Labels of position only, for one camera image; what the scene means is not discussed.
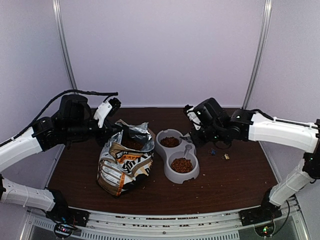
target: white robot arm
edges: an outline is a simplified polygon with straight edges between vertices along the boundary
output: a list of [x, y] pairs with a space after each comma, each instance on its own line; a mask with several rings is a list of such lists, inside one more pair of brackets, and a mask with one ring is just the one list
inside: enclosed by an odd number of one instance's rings
[[[78, 92], [88, 95], [116, 96], [118, 93], [99, 93], [80, 90], [67, 90], [53, 98], [50, 103], [60, 96], [59, 110], [52, 117], [38, 117], [22, 132], [0, 144], [0, 173], [20, 160], [45, 152], [56, 145], [70, 146], [72, 143], [87, 141], [95, 138], [97, 143], [103, 145], [120, 127], [109, 122], [106, 117], [112, 116], [119, 108], [117, 98], [103, 101], [94, 115], [87, 104], [88, 99], [82, 95], [69, 94]], [[0, 174], [0, 202], [13, 203], [22, 206], [34, 207], [47, 212], [51, 219], [62, 222], [72, 217], [81, 219], [79, 225], [85, 225], [83, 215], [85, 212], [73, 210], [68, 207], [60, 191], [53, 189], [35, 189], [17, 184]]]
[[229, 116], [214, 98], [195, 107], [187, 105], [184, 112], [194, 125], [189, 137], [184, 139], [196, 147], [220, 141], [231, 146], [232, 140], [236, 139], [277, 143], [305, 151], [298, 166], [265, 193], [257, 210], [240, 212], [244, 226], [271, 219], [288, 198], [311, 181], [320, 179], [320, 120], [316, 124], [288, 121], [271, 117], [259, 109], [238, 109]]

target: wooden table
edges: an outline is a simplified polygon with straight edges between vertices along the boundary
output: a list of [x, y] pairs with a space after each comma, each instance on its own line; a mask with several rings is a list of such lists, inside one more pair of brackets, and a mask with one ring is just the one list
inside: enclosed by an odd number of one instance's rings
[[[113, 121], [137, 125], [149, 122], [157, 134], [176, 129], [182, 134], [192, 125], [182, 108], [121, 108]], [[50, 189], [60, 190], [71, 207], [121, 214], [180, 215], [235, 210], [259, 205], [265, 191], [277, 184], [258, 142], [233, 141], [227, 150], [209, 151], [212, 143], [197, 149], [200, 174], [183, 184], [169, 181], [163, 161], [154, 154], [150, 176], [131, 192], [115, 198], [96, 183], [101, 147], [94, 140], [64, 150]], [[222, 159], [227, 153], [229, 160]]]

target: gray pet bowl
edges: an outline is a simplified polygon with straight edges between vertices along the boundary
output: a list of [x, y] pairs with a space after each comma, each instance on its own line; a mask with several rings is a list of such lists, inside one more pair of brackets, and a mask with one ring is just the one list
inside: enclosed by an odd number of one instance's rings
[[[160, 141], [166, 137], [175, 137], [179, 139], [180, 145], [176, 147], [165, 147], [161, 145]], [[159, 132], [155, 137], [155, 151], [161, 156], [164, 161], [164, 174], [165, 176], [173, 183], [182, 184], [184, 181], [189, 179], [196, 179], [199, 175], [199, 163], [196, 157], [196, 148], [195, 145], [189, 143], [187, 141], [182, 140], [180, 137], [183, 137], [181, 132], [168, 129]], [[191, 160], [192, 163], [192, 171], [187, 173], [179, 173], [174, 171], [171, 168], [171, 163], [178, 158], [183, 158], [185, 153], [188, 151], [186, 155], [186, 159]]]

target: wire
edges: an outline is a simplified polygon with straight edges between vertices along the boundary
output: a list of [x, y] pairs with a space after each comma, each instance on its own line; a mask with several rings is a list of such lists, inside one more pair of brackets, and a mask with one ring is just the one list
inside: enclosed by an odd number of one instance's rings
[[266, 119], [269, 119], [269, 120], [274, 120], [274, 118], [268, 114], [266, 114], [265, 112], [261, 111], [260, 109], [256, 108], [256, 109], [252, 109], [250, 110], [251, 112], [258, 112], [260, 113], [262, 116], [264, 116]]
[[273, 233], [272, 236], [278, 234], [280, 232], [280, 230], [284, 227], [286, 222], [288, 221], [288, 218], [289, 218], [289, 215], [290, 215], [290, 204], [289, 204], [288, 200], [286, 200], [286, 204], [288, 205], [288, 215], [286, 216], [282, 226], [275, 233]]
[[288, 120], [282, 120], [282, 119], [274, 119], [273, 117], [271, 117], [270, 115], [266, 114], [265, 112], [261, 111], [260, 109], [252, 109], [250, 110], [252, 112], [258, 112], [260, 113], [262, 116], [264, 116], [266, 119], [269, 119], [271, 121], [276, 121], [279, 123], [285, 123], [285, 124], [294, 124], [294, 125], [298, 125], [298, 126], [302, 126], [302, 127], [307, 127], [307, 128], [312, 128], [312, 129], [316, 129], [316, 130], [320, 130], [319, 127], [316, 126], [310, 126], [308, 124], [304, 124], [304, 123], [300, 123], [300, 122], [296, 122], [296, 121], [288, 121]]
[[60, 98], [61, 96], [68, 94], [68, 93], [79, 93], [79, 94], [84, 94], [84, 95], [96, 95], [96, 96], [117, 96], [118, 93], [117, 92], [97, 92], [97, 91], [82, 91], [82, 90], [77, 90], [77, 89], [69, 89], [69, 90], [65, 90], [61, 93], [59, 93], [58, 95], [56, 95], [54, 98], [52, 98], [45, 106], [44, 108], [39, 112], [39, 114], [32, 120], [32, 122], [30, 122], [30, 124], [28, 126], [26, 126], [21, 132], [19, 132], [17, 135], [15, 135], [14, 137], [0, 143], [0, 147], [10, 143], [11, 141], [13, 141], [14, 139], [20, 137], [22, 134], [24, 134], [34, 123], [35, 121], [38, 120], [38, 118], [44, 113], [44, 111], [58, 98]]

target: dry pet food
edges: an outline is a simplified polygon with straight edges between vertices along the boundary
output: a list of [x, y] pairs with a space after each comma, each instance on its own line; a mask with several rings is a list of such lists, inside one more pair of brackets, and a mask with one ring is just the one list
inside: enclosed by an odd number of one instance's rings
[[167, 136], [160, 140], [160, 144], [167, 148], [174, 148], [180, 145], [179, 139], [173, 136]]
[[148, 123], [127, 125], [104, 145], [99, 159], [97, 183], [108, 193], [120, 196], [149, 176], [155, 147]]
[[192, 171], [193, 166], [191, 160], [181, 157], [173, 160], [171, 168], [177, 173], [186, 174]]
[[142, 143], [137, 142], [129, 137], [123, 138], [121, 141], [121, 145], [128, 149], [134, 149], [138, 151], [140, 151], [144, 147]]

